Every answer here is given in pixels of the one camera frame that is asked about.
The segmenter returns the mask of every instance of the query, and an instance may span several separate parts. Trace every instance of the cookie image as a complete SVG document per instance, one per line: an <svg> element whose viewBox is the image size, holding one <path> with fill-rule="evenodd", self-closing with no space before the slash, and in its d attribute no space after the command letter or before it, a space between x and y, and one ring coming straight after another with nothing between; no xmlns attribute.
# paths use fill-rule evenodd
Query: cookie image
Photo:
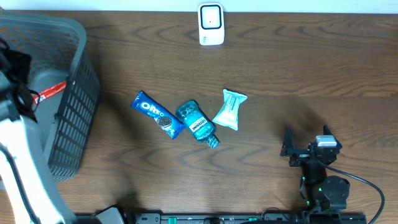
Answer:
<svg viewBox="0 0 398 224"><path fill-rule="evenodd" d="M164 117L159 118L156 121L156 123L160 127L165 128L165 127L170 126L172 124L172 119L169 118L168 116L164 116Z"/></svg>

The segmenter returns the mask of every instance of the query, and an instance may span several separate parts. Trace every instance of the black square outline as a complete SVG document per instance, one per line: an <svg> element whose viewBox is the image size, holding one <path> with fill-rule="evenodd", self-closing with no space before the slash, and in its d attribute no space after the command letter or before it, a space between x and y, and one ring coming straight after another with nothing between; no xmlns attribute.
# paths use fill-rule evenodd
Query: black square outline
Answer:
<svg viewBox="0 0 398 224"><path fill-rule="evenodd" d="M203 9L204 7L210 7L210 6L217 6L218 7L218 15L220 16L220 26L219 27L214 27L214 28L204 28L203 27L203 19L202 19L202 15L201 15L201 9ZM223 21L221 20L221 7L219 5L204 5L200 8L200 26L202 29L208 30L208 29L219 29L221 28L221 26L223 25Z"/></svg>

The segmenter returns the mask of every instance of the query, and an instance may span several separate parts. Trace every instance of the perforated basket side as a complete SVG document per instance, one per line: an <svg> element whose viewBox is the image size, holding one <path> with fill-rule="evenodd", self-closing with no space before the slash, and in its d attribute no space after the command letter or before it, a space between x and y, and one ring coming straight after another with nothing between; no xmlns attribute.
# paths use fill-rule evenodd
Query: perforated basket side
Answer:
<svg viewBox="0 0 398 224"><path fill-rule="evenodd" d="M87 54L82 56L75 79L68 82L61 101L60 124L49 159L57 181L76 174L100 97L100 81Z"/></svg>

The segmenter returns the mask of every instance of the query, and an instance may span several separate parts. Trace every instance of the white rectangular device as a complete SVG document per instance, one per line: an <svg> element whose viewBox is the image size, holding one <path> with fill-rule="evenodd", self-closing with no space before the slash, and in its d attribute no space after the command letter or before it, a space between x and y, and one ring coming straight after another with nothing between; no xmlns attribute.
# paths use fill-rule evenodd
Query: white rectangular device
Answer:
<svg viewBox="0 0 398 224"><path fill-rule="evenodd" d="M224 42L224 9L219 3L204 3L198 8L199 42L219 45Z"/></svg>

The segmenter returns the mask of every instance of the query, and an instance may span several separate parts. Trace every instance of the white label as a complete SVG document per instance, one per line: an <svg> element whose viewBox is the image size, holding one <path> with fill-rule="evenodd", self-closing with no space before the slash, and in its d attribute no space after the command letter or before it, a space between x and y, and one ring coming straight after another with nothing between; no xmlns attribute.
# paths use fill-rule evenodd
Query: white label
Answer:
<svg viewBox="0 0 398 224"><path fill-rule="evenodd" d="M195 132L197 129L199 129L200 127L202 127L206 123L207 123L206 118L201 117L201 118L197 119L194 123L192 123L189 126L189 128L191 129L192 132Z"/></svg>

